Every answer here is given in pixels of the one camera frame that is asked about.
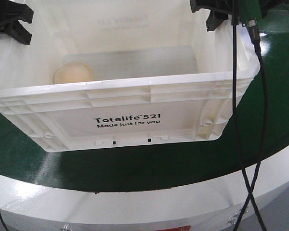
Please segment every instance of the metal bolt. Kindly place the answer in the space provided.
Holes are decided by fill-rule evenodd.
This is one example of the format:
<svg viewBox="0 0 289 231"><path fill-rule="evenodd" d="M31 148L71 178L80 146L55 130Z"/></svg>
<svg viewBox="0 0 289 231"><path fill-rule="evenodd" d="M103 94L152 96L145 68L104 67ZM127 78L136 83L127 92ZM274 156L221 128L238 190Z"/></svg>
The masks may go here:
<svg viewBox="0 0 289 231"><path fill-rule="evenodd" d="M68 229L68 224L65 224L63 228L60 228L60 231L72 231L71 229Z"/></svg>
<svg viewBox="0 0 289 231"><path fill-rule="evenodd" d="M234 226L236 224L236 219L229 218L228 223L230 223L232 226Z"/></svg>
<svg viewBox="0 0 289 231"><path fill-rule="evenodd" d="M240 216L240 213L235 212L236 214L233 216L234 218L238 218Z"/></svg>
<svg viewBox="0 0 289 231"><path fill-rule="evenodd" d="M248 208L249 208L249 206L246 206L246 210L244 211L244 214L248 213L248 210L247 210Z"/></svg>

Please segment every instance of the white plastic surface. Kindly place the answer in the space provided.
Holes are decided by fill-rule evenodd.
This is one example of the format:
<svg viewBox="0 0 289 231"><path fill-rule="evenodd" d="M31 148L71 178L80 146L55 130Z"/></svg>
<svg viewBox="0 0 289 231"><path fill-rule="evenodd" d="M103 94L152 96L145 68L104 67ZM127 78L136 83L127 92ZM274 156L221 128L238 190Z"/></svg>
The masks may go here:
<svg viewBox="0 0 289 231"><path fill-rule="evenodd" d="M186 0L28 0L31 45L0 35L0 112L48 152L209 141L231 114L231 26ZM258 73L238 36L237 102ZM97 81L52 85L62 64Z"/></svg>
<svg viewBox="0 0 289 231"><path fill-rule="evenodd" d="M57 161L49 154L43 162ZM255 165L246 169L252 179ZM289 186L289 146L263 160L254 189L261 209ZM0 175L0 205L8 225L22 231L157 231L191 225L191 231L230 226L247 196L241 171L203 182L147 192L79 192ZM253 214L252 206L244 218Z"/></svg>

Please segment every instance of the red label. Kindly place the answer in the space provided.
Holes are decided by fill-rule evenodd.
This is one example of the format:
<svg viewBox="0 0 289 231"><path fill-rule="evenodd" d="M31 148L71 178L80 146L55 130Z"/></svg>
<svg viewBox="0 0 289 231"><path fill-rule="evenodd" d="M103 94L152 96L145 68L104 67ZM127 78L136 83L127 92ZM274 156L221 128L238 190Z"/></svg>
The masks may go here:
<svg viewBox="0 0 289 231"><path fill-rule="evenodd" d="M183 227L178 227L178 228L173 228L173 229L167 229L167 230L159 230L159 231L189 231L191 229L191 226L183 226Z"/></svg>

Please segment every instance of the white plastic crate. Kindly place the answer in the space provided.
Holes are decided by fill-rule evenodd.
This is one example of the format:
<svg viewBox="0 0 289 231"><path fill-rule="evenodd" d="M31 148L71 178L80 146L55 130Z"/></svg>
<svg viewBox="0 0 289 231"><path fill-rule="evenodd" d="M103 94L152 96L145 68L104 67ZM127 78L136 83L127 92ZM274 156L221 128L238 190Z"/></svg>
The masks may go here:
<svg viewBox="0 0 289 231"><path fill-rule="evenodd" d="M0 35L0 112L48 152L210 141L231 114L232 28L188 0L26 0L31 45ZM238 36L237 102L259 64ZM96 81L53 85L64 63Z"/></svg>

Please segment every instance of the mounting hardware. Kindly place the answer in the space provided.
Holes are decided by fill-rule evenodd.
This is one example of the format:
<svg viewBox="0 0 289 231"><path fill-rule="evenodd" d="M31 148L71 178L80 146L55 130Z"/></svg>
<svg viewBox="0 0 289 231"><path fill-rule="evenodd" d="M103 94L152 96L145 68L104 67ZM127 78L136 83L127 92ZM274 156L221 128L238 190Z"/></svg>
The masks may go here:
<svg viewBox="0 0 289 231"><path fill-rule="evenodd" d="M238 0L238 16L243 26L250 20L260 20L268 10L286 0ZM232 0L190 0L192 12L200 9L211 10L206 21L207 30L214 31L232 13Z"/></svg>
<svg viewBox="0 0 289 231"><path fill-rule="evenodd" d="M18 20L32 23L33 10L26 4L0 0L0 33L7 34L22 44L29 45L32 35Z"/></svg>
<svg viewBox="0 0 289 231"><path fill-rule="evenodd" d="M63 228L60 228L60 231L72 231L71 229L68 229L68 224L65 224Z"/></svg>
<svg viewBox="0 0 289 231"><path fill-rule="evenodd" d="M244 214L248 213L248 210L247 210L248 208L249 208L249 206L246 206L246 209L245 209L245 211L244 211Z"/></svg>
<svg viewBox="0 0 289 231"><path fill-rule="evenodd" d="M229 218L229 221L227 223L230 223L232 226L236 224L236 219Z"/></svg>

